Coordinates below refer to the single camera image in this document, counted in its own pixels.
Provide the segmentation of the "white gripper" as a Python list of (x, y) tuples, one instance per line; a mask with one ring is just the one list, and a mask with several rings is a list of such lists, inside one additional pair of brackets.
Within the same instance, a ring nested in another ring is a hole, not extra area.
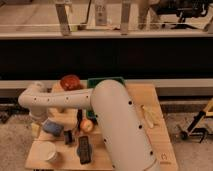
[[(30, 117), (37, 122), (45, 121), (48, 116), (45, 110), (31, 110), (29, 113)], [(73, 142), (72, 131), (68, 130), (64, 132), (65, 144), (69, 145)]]

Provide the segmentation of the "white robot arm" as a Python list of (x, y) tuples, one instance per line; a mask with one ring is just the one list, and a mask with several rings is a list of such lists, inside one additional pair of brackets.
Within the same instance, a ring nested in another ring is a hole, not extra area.
[(48, 107), (92, 110), (114, 171), (160, 171), (160, 164), (126, 87), (103, 80), (94, 88), (47, 93), (34, 82), (18, 98), (33, 119), (45, 120)]

